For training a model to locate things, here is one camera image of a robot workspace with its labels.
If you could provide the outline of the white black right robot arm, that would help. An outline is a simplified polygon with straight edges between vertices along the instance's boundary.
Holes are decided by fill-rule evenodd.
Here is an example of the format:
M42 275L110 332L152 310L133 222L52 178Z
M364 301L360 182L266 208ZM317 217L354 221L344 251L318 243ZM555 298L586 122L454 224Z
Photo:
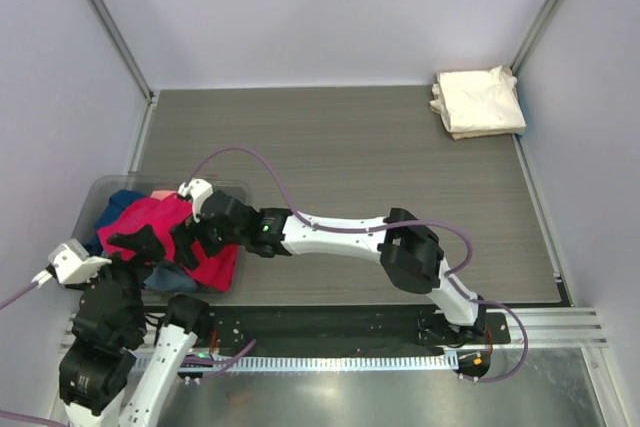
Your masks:
M458 340L474 342L487 329L480 296L459 284L437 234L405 209L370 219L322 218L291 208L256 210L223 191L186 185L176 198L191 211L170 230L174 260L190 271L228 246L262 258L354 257L380 265L396 289L431 299Z

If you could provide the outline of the magenta red t-shirt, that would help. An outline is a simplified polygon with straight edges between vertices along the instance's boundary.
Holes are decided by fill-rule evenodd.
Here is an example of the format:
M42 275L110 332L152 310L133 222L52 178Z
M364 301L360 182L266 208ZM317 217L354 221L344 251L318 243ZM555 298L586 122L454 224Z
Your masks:
M186 223L191 227L193 223L191 219L192 206L189 202L180 199L178 195L172 195L163 200L150 197L150 200L153 204L145 212L144 226L152 225L157 237L164 244L166 255L163 260L176 264L174 262L175 246L170 230L180 223ZM107 239L104 239L103 242L104 250L107 252ZM179 264L176 265L181 267L197 283L219 292L228 291L235 274L238 249L234 246L226 246L220 254L210 258L204 255L196 240L192 249L198 259L198 267L195 270L189 270Z

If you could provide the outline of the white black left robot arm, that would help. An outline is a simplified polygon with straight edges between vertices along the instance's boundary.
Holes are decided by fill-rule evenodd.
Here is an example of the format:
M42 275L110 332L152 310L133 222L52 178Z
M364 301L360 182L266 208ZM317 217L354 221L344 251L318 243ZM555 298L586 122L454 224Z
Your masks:
M162 404L192 347L212 334L209 305L178 294L170 299L157 331L152 359L132 397L125 396L147 333L141 284L134 266L168 252L153 229L118 234L118 252L90 255L75 239L49 256L63 285L85 284L73 317L74 342L59 364L59 394L73 426L154 426Z

